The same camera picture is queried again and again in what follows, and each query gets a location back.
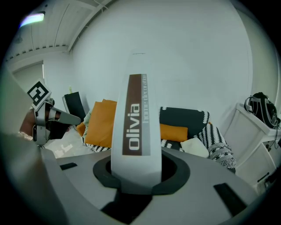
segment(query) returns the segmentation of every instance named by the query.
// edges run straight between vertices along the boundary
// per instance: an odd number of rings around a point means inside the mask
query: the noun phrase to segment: black backpack
[[[249,113],[254,114],[270,128],[277,128],[280,124],[280,119],[277,118],[275,105],[269,101],[268,97],[262,92],[256,93],[247,98],[244,103],[244,108]]]

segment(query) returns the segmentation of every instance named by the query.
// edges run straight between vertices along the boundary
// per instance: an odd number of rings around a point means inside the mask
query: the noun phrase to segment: gray surface
[[[257,194],[247,183],[213,160],[173,149],[163,149],[187,162],[191,170],[190,177],[173,195],[154,196],[141,216],[132,224],[216,225],[224,222],[231,218],[231,214],[216,193],[213,187],[216,184],[227,183],[247,205],[257,198]],[[101,187],[93,179],[93,163],[98,158],[109,155],[110,151],[105,151],[58,159],[59,164],[78,164],[78,167],[65,170],[64,173],[76,189],[98,208],[105,205],[106,201],[113,201],[114,192]]]

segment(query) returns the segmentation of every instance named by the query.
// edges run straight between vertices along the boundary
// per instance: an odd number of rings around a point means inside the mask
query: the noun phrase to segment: black and white throw blanket
[[[199,138],[207,148],[210,154],[209,159],[212,159],[229,169],[236,167],[236,159],[233,157],[231,148],[228,146],[216,126],[207,124],[207,126],[194,137]]]

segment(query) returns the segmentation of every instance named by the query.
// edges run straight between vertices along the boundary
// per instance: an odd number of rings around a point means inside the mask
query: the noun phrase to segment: white dresser
[[[276,129],[269,128],[261,120],[237,104],[235,116],[224,138],[237,159],[236,175],[249,183],[259,194],[265,191],[264,180],[281,164],[281,149],[271,150],[265,144],[275,139]],[[278,130],[277,141],[281,138]]]

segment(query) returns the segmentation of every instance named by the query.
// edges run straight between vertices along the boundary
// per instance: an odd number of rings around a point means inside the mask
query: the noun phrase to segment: white wall
[[[42,63],[25,67],[15,72],[14,77],[20,87],[27,92],[38,79],[43,80]]]
[[[208,110],[224,133],[250,95],[252,56],[229,1],[119,0],[97,17],[73,50],[75,76],[90,109],[117,100],[134,48],[153,52],[159,105]]]
[[[55,100],[55,107],[65,111],[62,97],[69,94],[69,86],[72,91],[78,91],[71,53],[49,53],[44,56],[45,84],[51,90],[51,98]]]
[[[253,19],[238,11],[248,34],[253,60],[252,92],[263,92],[275,103],[278,87],[278,65],[275,47],[269,36]]]

